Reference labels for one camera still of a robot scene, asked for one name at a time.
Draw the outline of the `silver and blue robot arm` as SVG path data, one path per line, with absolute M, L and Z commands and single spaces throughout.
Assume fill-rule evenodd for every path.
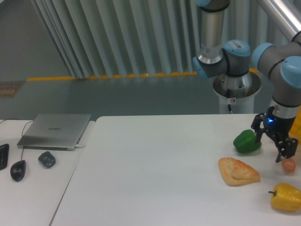
M 301 105 L 301 13 L 290 2 L 263 0 L 261 8 L 276 23 L 288 44 L 276 47 L 263 43 L 254 51 L 242 40 L 221 45 L 224 11 L 228 0 L 198 0 L 201 12 L 201 45 L 193 65 L 202 79 L 214 78 L 213 89 L 219 97 L 220 113 L 248 113 L 261 80 L 249 71 L 249 63 L 274 85 L 270 105 L 255 116 L 251 128 L 254 143 L 266 134 L 278 149 L 277 161 L 295 155 L 298 140 L 289 131 Z

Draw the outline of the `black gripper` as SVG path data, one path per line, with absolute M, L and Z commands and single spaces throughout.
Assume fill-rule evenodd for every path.
M 289 159 L 295 155 L 298 146 L 298 140 L 289 137 L 289 131 L 295 121 L 297 108 L 288 108 L 281 105 L 271 105 L 266 114 L 255 115 L 251 124 L 254 130 L 255 143 L 261 141 L 264 133 L 274 140 L 278 149 L 276 162 L 281 162 L 282 158 Z

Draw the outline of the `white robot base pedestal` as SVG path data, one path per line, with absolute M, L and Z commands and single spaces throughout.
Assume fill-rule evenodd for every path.
M 219 98 L 219 113 L 253 113 L 254 98 L 260 88 L 261 79 L 252 72 L 239 77 L 226 74 L 217 76 L 213 81 L 213 89 Z

